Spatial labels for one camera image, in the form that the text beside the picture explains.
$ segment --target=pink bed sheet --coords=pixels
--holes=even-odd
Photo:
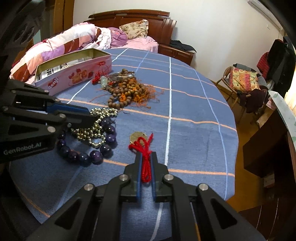
[[[147,36],[146,38],[135,38],[135,39],[128,40],[126,45],[121,47],[114,47],[114,48],[140,49],[140,50],[148,50],[150,52],[157,53],[158,43],[150,36]]]

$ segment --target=wooden headboard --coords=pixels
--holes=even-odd
[[[95,13],[89,16],[85,22],[93,23],[102,28],[119,28],[119,26],[146,19],[149,21],[148,36],[152,37],[160,44],[168,45],[176,20],[169,18],[169,12],[146,10],[146,9],[127,9]]]

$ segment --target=gold coin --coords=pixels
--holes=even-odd
[[[140,131],[136,131],[133,134],[131,134],[130,136],[130,142],[134,143],[135,141],[138,140],[139,137],[143,137],[145,140],[148,140],[147,136],[145,133],[140,132]],[[140,144],[143,146],[144,142],[142,140],[140,140]]]

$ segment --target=wooden floor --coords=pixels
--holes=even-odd
[[[227,99],[228,95],[223,91],[221,93]],[[233,102],[234,100],[231,98],[228,104],[231,106]],[[236,120],[240,117],[241,110],[242,108],[236,104],[233,109]],[[235,164],[235,194],[227,201],[236,211],[242,211],[260,205],[264,196],[263,180],[244,169],[242,147],[259,129],[257,124],[250,124],[252,117],[253,114],[245,113],[240,123],[237,124],[239,148]]]

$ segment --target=air conditioner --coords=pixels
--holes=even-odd
[[[261,2],[259,2],[259,0],[249,0],[248,4],[250,4],[258,12],[260,12],[268,21],[270,21],[279,30],[283,29],[276,17]]]

